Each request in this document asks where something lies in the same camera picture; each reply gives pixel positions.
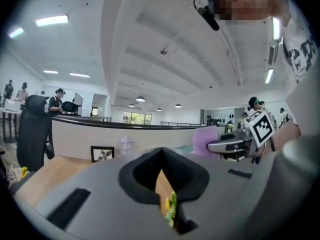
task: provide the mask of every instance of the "ceiling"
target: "ceiling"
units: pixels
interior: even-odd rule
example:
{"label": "ceiling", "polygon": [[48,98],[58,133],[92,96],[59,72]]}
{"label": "ceiling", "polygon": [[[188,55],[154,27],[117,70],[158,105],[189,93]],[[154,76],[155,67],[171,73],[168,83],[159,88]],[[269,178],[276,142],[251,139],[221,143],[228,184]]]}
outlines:
{"label": "ceiling", "polygon": [[[146,102],[136,109],[165,112],[182,101],[184,108],[195,108],[193,100],[204,93],[265,85],[272,20],[221,21],[220,30],[213,31],[192,1],[27,0],[10,22],[24,33],[8,38],[7,45],[47,80],[106,85],[118,107],[144,96]],[[205,4],[197,0],[197,6]],[[69,23],[35,23],[58,15],[68,15]],[[282,68],[274,66],[279,77],[271,79],[273,84],[282,83]]]}

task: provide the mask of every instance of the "white cube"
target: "white cube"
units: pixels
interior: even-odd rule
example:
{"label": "white cube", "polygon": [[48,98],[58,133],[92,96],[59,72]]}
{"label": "white cube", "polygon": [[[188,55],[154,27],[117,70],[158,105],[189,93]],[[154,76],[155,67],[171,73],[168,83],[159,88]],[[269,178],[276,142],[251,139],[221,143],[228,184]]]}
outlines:
{"label": "white cube", "polygon": [[263,110],[257,110],[253,115],[247,117],[245,121],[258,148],[275,133],[269,116]]}

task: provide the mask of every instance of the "yellow flower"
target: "yellow flower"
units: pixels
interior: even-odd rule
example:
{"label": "yellow flower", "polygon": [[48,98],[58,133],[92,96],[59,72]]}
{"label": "yellow flower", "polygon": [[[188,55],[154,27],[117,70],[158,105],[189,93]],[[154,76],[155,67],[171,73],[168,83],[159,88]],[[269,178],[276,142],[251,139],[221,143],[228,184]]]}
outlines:
{"label": "yellow flower", "polygon": [[21,170],[21,179],[23,179],[24,177],[26,177],[27,171],[28,171],[28,168],[27,168],[27,167],[22,167],[22,170]]}
{"label": "yellow flower", "polygon": [[168,198],[165,199],[165,208],[169,212],[171,207],[170,200]]}

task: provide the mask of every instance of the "black slot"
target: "black slot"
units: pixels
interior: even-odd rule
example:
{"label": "black slot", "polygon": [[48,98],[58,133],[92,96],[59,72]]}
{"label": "black slot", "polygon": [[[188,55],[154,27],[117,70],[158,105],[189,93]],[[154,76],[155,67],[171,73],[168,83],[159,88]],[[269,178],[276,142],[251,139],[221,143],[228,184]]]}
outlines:
{"label": "black slot", "polygon": [[64,230],[91,193],[86,189],[74,190],[48,217],[48,221]]}
{"label": "black slot", "polygon": [[246,179],[250,179],[252,176],[252,172],[249,171],[242,171],[242,170],[238,170],[238,169],[230,169],[228,170],[228,173],[233,174],[233,175],[237,175]]}

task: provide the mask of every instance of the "black chair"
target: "black chair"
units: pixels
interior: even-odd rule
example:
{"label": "black chair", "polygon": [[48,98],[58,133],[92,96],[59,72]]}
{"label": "black chair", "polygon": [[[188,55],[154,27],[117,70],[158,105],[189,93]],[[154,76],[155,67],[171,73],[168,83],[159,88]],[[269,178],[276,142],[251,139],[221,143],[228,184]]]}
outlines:
{"label": "black chair", "polygon": [[44,165],[46,141],[52,124],[51,117],[45,113],[48,98],[29,96],[20,116],[16,156],[20,166],[26,166],[30,172],[36,172]]}

